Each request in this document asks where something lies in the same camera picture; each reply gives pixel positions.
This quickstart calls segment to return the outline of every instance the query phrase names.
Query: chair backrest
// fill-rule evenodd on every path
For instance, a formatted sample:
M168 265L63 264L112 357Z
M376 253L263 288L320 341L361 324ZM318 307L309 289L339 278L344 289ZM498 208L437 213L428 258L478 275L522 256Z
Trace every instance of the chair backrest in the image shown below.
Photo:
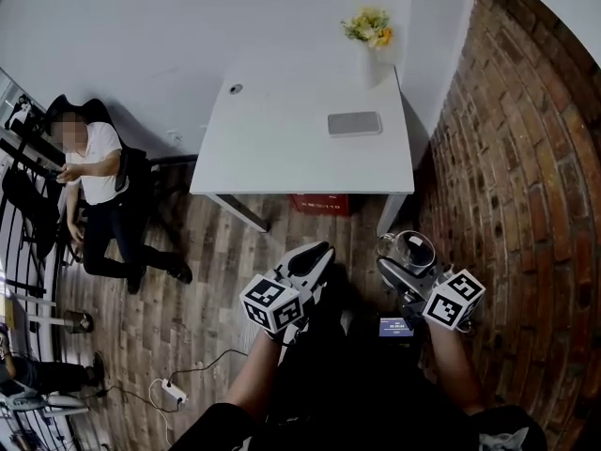
M86 124L93 122L104 122L111 125L119 136L119 142L123 147L121 151L121 162L119 172L116 175L115 190L119 192L125 186L127 177L130 182L137 182L141 179L146 179L146 174L149 173L149 163L147 163L146 153L139 148L131 148L125 145L119 131L116 129L111 116L104 103L99 99L87 101L84 105L73 105L67 100L63 94L58 96L50 104L48 112L46 112L45 130L50 134L50 125L58 116L65 112L75 112L82 116Z

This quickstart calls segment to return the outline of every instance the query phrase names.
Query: small screen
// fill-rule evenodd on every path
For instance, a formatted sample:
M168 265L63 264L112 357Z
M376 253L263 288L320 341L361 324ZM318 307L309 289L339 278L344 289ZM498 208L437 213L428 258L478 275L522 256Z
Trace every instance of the small screen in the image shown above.
M403 318L382 318L379 320L380 337L413 337L413 331Z

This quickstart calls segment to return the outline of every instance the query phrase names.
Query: smartphone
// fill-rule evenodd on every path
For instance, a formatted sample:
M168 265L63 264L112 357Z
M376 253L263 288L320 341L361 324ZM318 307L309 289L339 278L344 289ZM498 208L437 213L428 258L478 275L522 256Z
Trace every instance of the smartphone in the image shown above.
M413 337L413 330L403 318L381 318L379 320L380 337Z
M46 175L46 179L48 179L48 180L56 180L56 178L58 176L60 176L61 174L62 174L61 170L50 169L48 171L48 174Z
M349 112L328 115L330 137L359 137L382 132L378 112Z

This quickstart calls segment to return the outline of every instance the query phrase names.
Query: desk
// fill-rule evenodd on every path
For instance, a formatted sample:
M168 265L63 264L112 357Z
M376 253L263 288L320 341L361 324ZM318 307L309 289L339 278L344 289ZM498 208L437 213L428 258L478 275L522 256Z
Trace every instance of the desk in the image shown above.
M365 88L353 42L245 51L227 73L198 155L192 194L205 194L257 230L267 225L231 194L388 194L388 231L413 172L396 72ZM236 95L232 86L242 85ZM332 138L328 115L376 111L383 132Z

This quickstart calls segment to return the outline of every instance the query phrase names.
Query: wall outlet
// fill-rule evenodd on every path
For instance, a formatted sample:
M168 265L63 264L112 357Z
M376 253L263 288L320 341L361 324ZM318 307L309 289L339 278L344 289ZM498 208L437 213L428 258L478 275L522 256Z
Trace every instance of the wall outlet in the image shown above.
M162 389L167 392L167 394L175 398L178 406L183 405L188 400L186 393L175 386L172 382L169 382L169 380L162 380L161 386Z
M175 129L171 129L171 130L167 131L167 135L169 135L169 139L171 140L172 146L178 146L179 144L181 144L181 141L183 140L181 133L179 133Z

